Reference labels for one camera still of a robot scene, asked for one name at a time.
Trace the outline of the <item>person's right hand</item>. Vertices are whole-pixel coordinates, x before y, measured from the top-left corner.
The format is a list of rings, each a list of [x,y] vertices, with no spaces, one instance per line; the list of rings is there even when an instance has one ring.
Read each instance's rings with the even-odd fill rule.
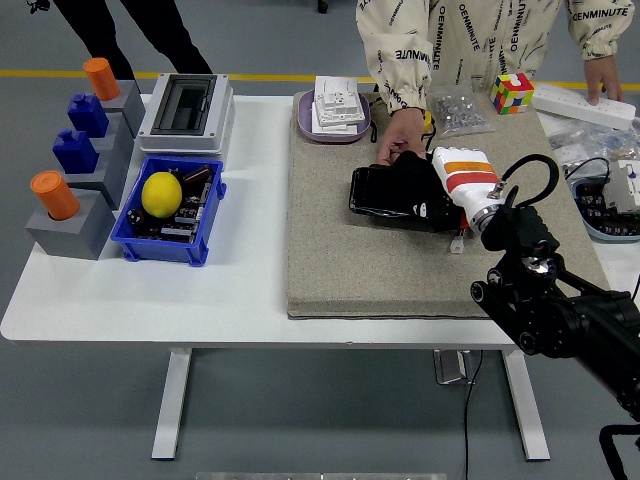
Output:
[[[391,166],[405,151],[414,152],[420,158],[424,158],[424,121],[423,111],[419,108],[409,107],[395,111],[379,141],[377,163]]]

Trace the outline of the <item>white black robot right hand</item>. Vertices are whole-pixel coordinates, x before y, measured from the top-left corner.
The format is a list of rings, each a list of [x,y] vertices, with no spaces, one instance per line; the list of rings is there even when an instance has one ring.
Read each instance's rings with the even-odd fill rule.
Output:
[[[430,159],[445,193],[480,235],[504,203],[501,180],[486,154],[478,149],[436,147]]]

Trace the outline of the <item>person's left hand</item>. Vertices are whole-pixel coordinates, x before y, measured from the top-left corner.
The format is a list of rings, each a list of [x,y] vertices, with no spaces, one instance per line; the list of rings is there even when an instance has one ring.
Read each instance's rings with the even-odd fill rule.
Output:
[[[584,75],[587,85],[587,102],[590,105],[597,105],[602,93],[609,100],[618,102],[624,100],[614,56],[586,60]]]

